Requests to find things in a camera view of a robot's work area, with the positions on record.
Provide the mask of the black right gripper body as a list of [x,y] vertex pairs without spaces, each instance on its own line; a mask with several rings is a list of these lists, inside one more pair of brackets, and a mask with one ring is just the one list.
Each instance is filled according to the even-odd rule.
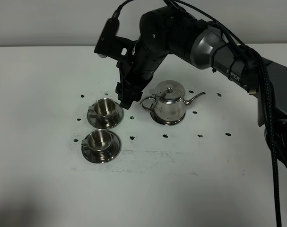
[[139,37],[131,49],[129,59],[120,64],[126,87],[130,90],[143,91],[166,56],[167,51],[153,51],[143,38]]

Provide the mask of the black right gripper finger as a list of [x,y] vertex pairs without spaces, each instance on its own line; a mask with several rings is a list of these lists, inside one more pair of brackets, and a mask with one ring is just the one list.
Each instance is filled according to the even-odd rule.
[[133,102],[139,102],[141,100],[143,92],[130,90],[128,88],[122,88],[120,107],[129,110]]
[[126,80],[122,69],[119,69],[120,81],[117,83],[115,92],[118,95],[118,100],[125,101],[127,98]]

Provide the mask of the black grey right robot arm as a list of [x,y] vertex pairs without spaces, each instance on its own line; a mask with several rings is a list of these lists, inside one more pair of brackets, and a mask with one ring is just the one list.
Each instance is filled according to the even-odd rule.
[[220,72],[258,100],[258,124],[275,161],[287,168],[287,67],[261,57],[225,26],[197,20],[176,4],[144,14],[140,37],[119,66],[116,93],[128,109],[163,59],[174,54],[198,69]]

